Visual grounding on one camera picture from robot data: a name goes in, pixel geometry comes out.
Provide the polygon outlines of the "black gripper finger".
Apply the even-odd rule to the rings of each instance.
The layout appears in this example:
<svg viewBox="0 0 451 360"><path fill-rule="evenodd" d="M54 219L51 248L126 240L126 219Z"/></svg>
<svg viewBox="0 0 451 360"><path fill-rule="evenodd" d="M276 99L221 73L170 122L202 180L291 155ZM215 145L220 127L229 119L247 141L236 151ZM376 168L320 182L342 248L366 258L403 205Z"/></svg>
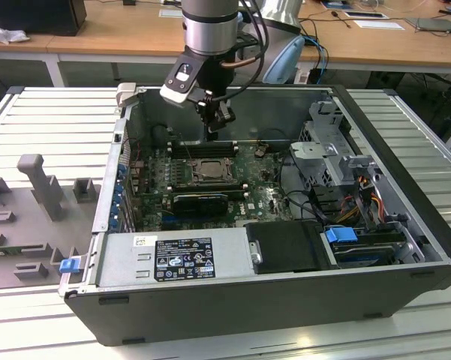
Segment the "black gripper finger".
<svg viewBox="0 0 451 360"><path fill-rule="evenodd" d="M217 104L211 102L213 98L213 93L211 91L204 91L201 100L195 103L196 112L200 116L200 120L203 123L204 139L207 142L215 141L218 138L216 132L209 129L209 126L215 120L215 112L217 109Z"/></svg>
<svg viewBox="0 0 451 360"><path fill-rule="evenodd" d="M215 111L214 129L220 130L225 128L228 123L234 122L236 116L230 106L226 102L220 101Z"/></svg>

